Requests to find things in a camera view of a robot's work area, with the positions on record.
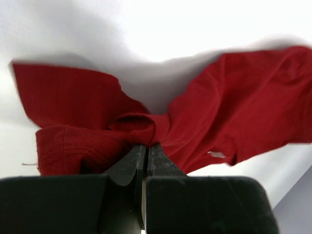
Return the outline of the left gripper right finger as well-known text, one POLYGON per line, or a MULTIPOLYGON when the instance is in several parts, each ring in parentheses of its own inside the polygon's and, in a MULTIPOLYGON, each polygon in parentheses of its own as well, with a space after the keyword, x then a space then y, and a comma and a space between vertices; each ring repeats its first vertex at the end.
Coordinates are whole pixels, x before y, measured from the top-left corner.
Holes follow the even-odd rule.
POLYGON ((182 172, 164 153, 159 143, 149 148, 147 176, 183 176, 182 172))

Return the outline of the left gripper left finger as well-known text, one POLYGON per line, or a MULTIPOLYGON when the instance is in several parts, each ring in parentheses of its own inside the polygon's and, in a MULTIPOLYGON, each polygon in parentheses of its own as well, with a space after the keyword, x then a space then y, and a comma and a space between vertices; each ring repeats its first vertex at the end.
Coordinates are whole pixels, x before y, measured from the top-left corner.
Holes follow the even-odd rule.
POLYGON ((129 153, 103 174, 106 178, 105 186, 134 187, 141 160, 144 160, 144 146, 135 145, 129 153))

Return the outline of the red t shirt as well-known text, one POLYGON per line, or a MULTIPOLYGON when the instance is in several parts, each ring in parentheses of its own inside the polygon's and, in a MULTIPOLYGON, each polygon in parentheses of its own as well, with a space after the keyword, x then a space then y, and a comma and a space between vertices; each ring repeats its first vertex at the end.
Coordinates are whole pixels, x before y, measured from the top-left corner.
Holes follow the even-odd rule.
POLYGON ((13 62, 19 96, 36 132, 43 176, 100 174, 136 144, 159 143, 183 172, 236 165, 312 140, 312 50, 227 53, 150 114, 116 77, 13 62))

